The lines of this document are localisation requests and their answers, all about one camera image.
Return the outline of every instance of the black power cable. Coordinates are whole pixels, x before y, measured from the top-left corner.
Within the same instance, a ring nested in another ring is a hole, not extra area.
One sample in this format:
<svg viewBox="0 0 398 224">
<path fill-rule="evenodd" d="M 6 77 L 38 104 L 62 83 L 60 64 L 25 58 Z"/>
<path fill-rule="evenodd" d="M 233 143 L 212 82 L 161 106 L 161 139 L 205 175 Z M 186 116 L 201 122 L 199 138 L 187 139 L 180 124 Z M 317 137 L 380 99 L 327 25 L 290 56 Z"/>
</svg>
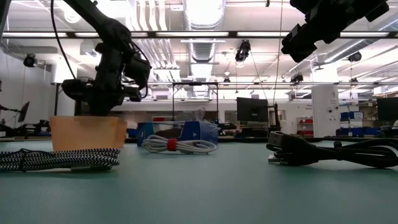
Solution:
<svg viewBox="0 0 398 224">
<path fill-rule="evenodd" d="M 54 32 L 55 32 L 55 38 L 57 39 L 57 42 L 58 42 L 58 45 L 60 46 L 62 55 L 63 55 L 65 61 L 67 62 L 67 65 L 68 65 L 70 73 L 72 74 L 73 78 L 76 79 L 76 76 L 73 73 L 72 68 L 70 67 L 68 57 L 65 54 L 65 51 L 63 50 L 63 47 L 62 47 L 62 44 L 61 44 L 61 41 L 60 41 L 60 37 L 58 36 L 57 26 L 55 25 L 55 19 L 54 19 L 54 0 L 51 0 L 50 13 L 51 13 L 52 27 L 53 27 Z"/>
<path fill-rule="evenodd" d="M 56 168 L 109 170 L 119 165 L 119 149 L 84 149 L 44 152 L 21 149 L 0 152 L 0 171 L 47 170 Z"/>
<path fill-rule="evenodd" d="M 347 146 L 341 142 L 334 147 L 318 147 L 306 140 L 283 133 L 271 133 L 267 149 L 274 151 L 269 162 L 301 166 L 322 160 L 348 161 L 376 168 L 398 166 L 398 139 L 371 139 Z"/>
</svg>

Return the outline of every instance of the ventilation duct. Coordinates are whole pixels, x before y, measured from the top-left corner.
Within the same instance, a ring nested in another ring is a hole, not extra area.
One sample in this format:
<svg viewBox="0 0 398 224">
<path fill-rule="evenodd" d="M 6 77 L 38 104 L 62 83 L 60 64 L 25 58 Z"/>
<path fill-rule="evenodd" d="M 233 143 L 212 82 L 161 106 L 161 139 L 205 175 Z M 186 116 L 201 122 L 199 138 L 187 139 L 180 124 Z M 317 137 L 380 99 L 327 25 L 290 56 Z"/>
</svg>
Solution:
<svg viewBox="0 0 398 224">
<path fill-rule="evenodd" d="M 220 30 L 223 25 L 225 0 L 183 0 L 183 8 L 186 30 Z M 204 63 L 214 59 L 216 44 L 191 43 L 189 44 L 189 49 L 190 61 L 193 63 L 191 65 L 191 73 L 195 81 L 197 81 L 197 78 L 209 78 L 213 66 Z M 202 95 L 203 86 L 195 86 L 193 89 L 194 95 L 204 96 Z"/>
<path fill-rule="evenodd" d="M 388 17 L 378 25 L 374 26 L 372 30 L 376 31 L 398 31 L 398 13 Z M 337 62 L 343 58 L 346 58 L 365 47 L 374 44 L 380 39 L 363 39 L 363 40 L 351 40 L 348 43 L 342 45 L 336 50 L 328 53 L 324 57 L 325 63 Z"/>
</svg>

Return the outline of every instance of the red cable tie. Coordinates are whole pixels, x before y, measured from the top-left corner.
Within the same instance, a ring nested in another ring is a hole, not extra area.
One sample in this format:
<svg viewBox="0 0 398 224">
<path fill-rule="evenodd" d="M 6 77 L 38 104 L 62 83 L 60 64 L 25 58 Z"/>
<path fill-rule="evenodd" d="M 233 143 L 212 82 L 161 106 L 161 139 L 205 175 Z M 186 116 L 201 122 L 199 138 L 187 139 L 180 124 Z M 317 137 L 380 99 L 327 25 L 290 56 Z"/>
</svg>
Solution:
<svg viewBox="0 0 398 224">
<path fill-rule="evenodd" d="M 177 139 L 169 139 L 167 141 L 167 150 L 172 152 L 177 150 Z"/>
</svg>

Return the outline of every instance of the table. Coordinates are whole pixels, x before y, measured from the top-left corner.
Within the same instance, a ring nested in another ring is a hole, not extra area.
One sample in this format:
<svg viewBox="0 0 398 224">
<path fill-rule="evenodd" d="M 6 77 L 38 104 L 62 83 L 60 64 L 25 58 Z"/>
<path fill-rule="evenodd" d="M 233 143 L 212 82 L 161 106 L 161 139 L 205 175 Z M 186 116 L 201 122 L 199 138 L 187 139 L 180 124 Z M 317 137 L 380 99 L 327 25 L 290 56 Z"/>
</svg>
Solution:
<svg viewBox="0 0 398 224">
<path fill-rule="evenodd" d="M 49 150 L 51 142 L 0 146 Z M 109 172 L 0 173 L 0 222 L 396 223 L 396 169 L 286 167 L 268 164 L 269 154 L 264 144 L 222 143 L 194 156 L 127 144 Z"/>
</svg>

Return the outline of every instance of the cardboard box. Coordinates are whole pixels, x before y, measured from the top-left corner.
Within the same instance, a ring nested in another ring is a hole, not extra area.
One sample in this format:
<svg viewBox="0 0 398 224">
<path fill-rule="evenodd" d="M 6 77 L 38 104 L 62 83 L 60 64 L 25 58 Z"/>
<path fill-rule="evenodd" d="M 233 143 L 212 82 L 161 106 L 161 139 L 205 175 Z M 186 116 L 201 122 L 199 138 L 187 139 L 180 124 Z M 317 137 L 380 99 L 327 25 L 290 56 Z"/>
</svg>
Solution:
<svg viewBox="0 0 398 224">
<path fill-rule="evenodd" d="M 100 116 L 53 116 L 50 119 L 54 151 L 123 147 L 127 122 Z"/>
<path fill-rule="evenodd" d="M 137 145 L 156 134 L 164 138 L 175 138 L 178 141 L 204 140 L 218 144 L 217 124 L 201 121 L 166 121 L 138 123 Z"/>
</svg>

